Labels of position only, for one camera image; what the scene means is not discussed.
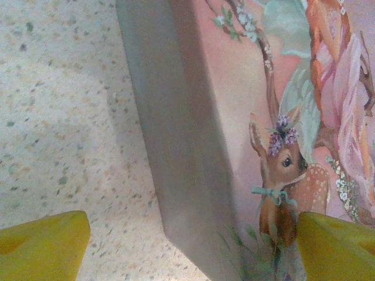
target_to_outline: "flower crown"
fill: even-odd
[[[268,154],[272,157],[277,156],[284,144],[291,145],[298,139],[298,132],[294,128],[294,123],[286,115],[279,116],[276,123],[276,130],[273,129],[272,131],[270,146],[268,148]]]

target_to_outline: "painting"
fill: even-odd
[[[233,172],[243,280],[307,280],[296,222],[375,227],[370,0],[193,0]]]

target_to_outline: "speckled countertop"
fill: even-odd
[[[77,280],[208,280],[163,234],[115,0],[0,11],[0,228],[84,210]]]

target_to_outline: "fawn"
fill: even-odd
[[[290,110],[284,116],[284,127],[288,123],[298,122],[299,114],[299,106]],[[284,246],[288,246],[295,240],[296,216],[300,212],[326,213],[330,192],[329,173],[320,164],[307,164],[299,151],[296,141],[298,134],[292,126],[286,128],[292,131],[276,130],[270,137],[255,114],[252,113],[250,119],[251,145],[260,157],[262,187],[286,191],[288,197],[297,202],[297,208],[285,201],[276,205],[270,196],[263,195],[265,198],[260,211],[260,232],[271,237],[274,248],[280,238]],[[273,136],[278,136],[282,143],[275,144]],[[271,231],[272,224],[276,226],[277,237]]]

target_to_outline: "yellow plastic piece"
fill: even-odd
[[[83,211],[0,230],[0,280],[75,280],[90,239]]]
[[[375,280],[375,230],[369,227],[305,212],[297,243],[309,281]]]

